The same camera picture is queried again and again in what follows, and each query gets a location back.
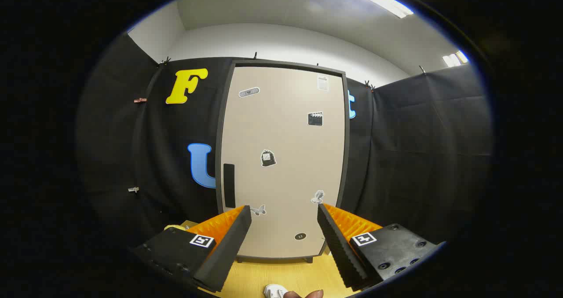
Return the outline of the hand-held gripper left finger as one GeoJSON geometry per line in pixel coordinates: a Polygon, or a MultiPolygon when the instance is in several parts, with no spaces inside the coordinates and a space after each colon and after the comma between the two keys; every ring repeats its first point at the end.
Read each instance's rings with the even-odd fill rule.
{"type": "Polygon", "coordinates": [[[180,286],[220,292],[251,223],[251,208],[239,206],[191,228],[171,224],[132,253],[180,286]]]}

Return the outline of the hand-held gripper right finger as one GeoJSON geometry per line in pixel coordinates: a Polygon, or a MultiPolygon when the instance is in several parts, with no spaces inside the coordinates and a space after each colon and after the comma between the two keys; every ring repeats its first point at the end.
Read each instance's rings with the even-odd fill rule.
{"type": "Polygon", "coordinates": [[[400,224],[380,226],[336,206],[318,206],[318,225],[344,285],[363,291],[409,272],[441,250],[400,224]]]}

